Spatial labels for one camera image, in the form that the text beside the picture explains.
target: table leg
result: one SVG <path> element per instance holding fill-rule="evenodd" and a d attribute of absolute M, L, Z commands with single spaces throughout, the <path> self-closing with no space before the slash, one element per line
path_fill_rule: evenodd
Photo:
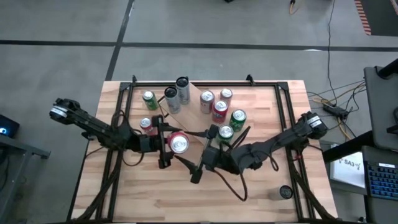
<path fill-rule="evenodd" d="M 362 146 L 374 146 L 372 131 L 368 131 L 346 143 L 323 152 L 323 160 L 325 162 L 333 162 L 355 152 L 360 152 Z"/>

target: red soda can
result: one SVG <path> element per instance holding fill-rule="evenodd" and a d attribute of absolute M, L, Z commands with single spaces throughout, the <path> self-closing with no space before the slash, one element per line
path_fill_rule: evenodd
<path fill-rule="evenodd" d="M 176 154 L 182 154 L 189 147 L 189 138 L 182 132 L 174 132 L 167 136 L 169 148 Z"/>
<path fill-rule="evenodd" d="M 213 106 L 213 121 L 216 123 L 223 123 L 228 112 L 228 104 L 223 101 L 217 101 Z"/>
<path fill-rule="evenodd" d="M 147 135 L 157 134 L 157 128 L 152 126 L 152 121 L 149 118 L 142 118 L 139 126 L 145 131 Z"/>

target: can lid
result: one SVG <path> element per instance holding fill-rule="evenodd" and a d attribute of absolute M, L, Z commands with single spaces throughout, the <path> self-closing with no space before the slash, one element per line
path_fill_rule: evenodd
<path fill-rule="evenodd" d="M 177 89 L 174 88 L 174 87 L 167 87 L 167 88 L 164 90 L 164 95 L 165 95 L 167 98 L 173 98 L 173 97 L 177 96 Z"/>
<path fill-rule="evenodd" d="M 293 196 L 293 190 L 288 185 L 283 185 L 279 189 L 280 196 L 284 199 L 290 199 Z"/>
<path fill-rule="evenodd" d="M 228 125 L 224 125 L 224 126 L 220 127 L 218 132 L 219 132 L 220 136 L 223 138 L 230 138 L 234 134 L 234 131 Z"/>
<path fill-rule="evenodd" d="M 182 134 L 174 136 L 170 143 L 171 150 L 176 154 L 184 153 L 189 147 L 189 140 Z"/>
<path fill-rule="evenodd" d="M 140 126 L 142 128 L 148 128 L 151 125 L 151 121 L 149 118 L 142 118 L 140 122 Z"/>
<path fill-rule="evenodd" d="M 244 121 L 246 119 L 246 113 L 243 110 L 236 110 L 232 115 L 237 121 Z"/>
<path fill-rule="evenodd" d="M 228 105 L 227 105 L 226 102 L 223 101 L 223 100 L 217 101 L 217 102 L 214 104 L 214 107 L 215 107 L 216 110 L 218 110 L 218 111 L 226 111 L 226 110 L 228 109 Z"/>
<path fill-rule="evenodd" d="M 145 91 L 144 95 L 142 96 L 144 100 L 150 100 L 154 96 L 154 93 L 151 91 Z"/>
<path fill-rule="evenodd" d="M 231 97 L 232 96 L 232 90 L 230 89 L 222 89 L 221 94 L 223 95 L 223 97 Z"/>
<path fill-rule="evenodd" d="M 188 78 L 187 77 L 180 77 L 177 79 L 177 81 L 175 82 L 175 84 L 178 87 L 186 87 L 189 84 Z"/>
<path fill-rule="evenodd" d="M 212 91 L 207 90 L 207 91 L 204 91 L 203 93 L 201 93 L 201 98 L 205 101 L 211 101 L 214 99 L 214 94 Z"/>

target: gray floor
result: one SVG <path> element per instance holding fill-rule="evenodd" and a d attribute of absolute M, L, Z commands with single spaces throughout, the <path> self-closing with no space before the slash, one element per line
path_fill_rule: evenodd
<path fill-rule="evenodd" d="M 128 0 L 0 2 L 0 40 L 115 42 Z M 125 42 L 314 45 L 328 43 L 329 0 L 306 0 L 294 15 L 289 0 L 136 0 Z M 331 44 L 348 47 L 396 47 L 398 38 L 363 32 L 353 0 L 336 0 Z M 81 130 L 49 119 L 58 97 L 78 100 L 94 114 L 113 47 L 0 45 L 0 113 L 21 124 L 18 140 L 52 152 L 34 159 L 12 218 L 29 223 L 66 219 L 87 141 Z M 385 65 L 398 54 L 332 52 L 334 87 L 363 78 L 363 68 Z M 112 80 L 305 80 L 308 91 L 329 89 L 327 52 L 298 50 L 216 50 L 122 48 Z M 342 93 L 347 88 L 336 92 Z M 331 98 L 329 92 L 324 97 Z M 366 94 L 348 124 L 356 134 L 371 129 Z M 324 117 L 328 126 L 336 121 Z M 324 140 L 344 142 L 337 130 Z M 339 217 L 355 221 L 364 215 L 363 198 L 333 190 Z"/>

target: paper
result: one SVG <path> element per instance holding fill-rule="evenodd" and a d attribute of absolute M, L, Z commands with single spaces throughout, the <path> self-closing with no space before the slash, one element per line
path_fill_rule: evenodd
<path fill-rule="evenodd" d="M 362 152 L 331 162 L 330 179 L 365 188 Z"/>

